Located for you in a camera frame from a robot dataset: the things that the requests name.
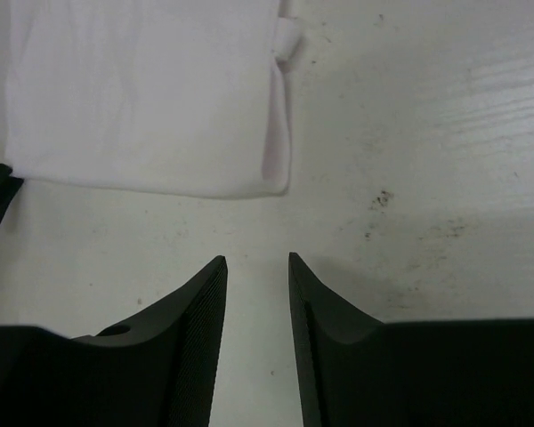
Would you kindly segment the white tank top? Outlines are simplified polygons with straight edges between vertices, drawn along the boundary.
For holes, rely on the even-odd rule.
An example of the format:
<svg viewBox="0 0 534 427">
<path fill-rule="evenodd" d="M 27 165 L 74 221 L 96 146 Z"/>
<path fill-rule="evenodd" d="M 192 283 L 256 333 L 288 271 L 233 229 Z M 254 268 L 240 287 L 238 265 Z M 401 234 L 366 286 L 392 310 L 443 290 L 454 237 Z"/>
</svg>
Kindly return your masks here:
<svg viewBox="0 0 534 427">
<path fill-rule="evenodd" d="M 189 197 L 283 193 L 277 1 L 13 1 L 5 158 L 20 177 Z"/>
</svg>

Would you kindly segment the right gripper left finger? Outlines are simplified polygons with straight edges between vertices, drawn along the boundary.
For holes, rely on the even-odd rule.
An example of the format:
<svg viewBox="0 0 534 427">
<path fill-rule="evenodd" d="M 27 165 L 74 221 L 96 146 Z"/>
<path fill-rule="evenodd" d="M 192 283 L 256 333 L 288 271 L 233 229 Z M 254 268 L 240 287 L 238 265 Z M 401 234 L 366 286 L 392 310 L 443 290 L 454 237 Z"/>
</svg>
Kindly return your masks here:
<svg viewBox="0 0 534 427">
<path fill-rule="evenodd" d="M 0 426 L 206 426 L 227 262 L 96 335 L 0 326 Z"/>
</svg>

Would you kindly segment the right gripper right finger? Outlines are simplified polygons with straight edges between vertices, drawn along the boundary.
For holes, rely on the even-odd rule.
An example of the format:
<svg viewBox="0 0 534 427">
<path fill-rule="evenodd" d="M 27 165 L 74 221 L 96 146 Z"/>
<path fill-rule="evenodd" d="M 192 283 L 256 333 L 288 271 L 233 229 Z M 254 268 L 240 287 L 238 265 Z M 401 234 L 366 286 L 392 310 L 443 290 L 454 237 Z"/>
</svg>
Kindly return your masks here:
<svg viewBox="0 0 534 427">
<path fill-rule="evenodd" d="M 534 426 L 534 319 L 384 323 L 288 258 L 306 426 Z"/>
</svg>

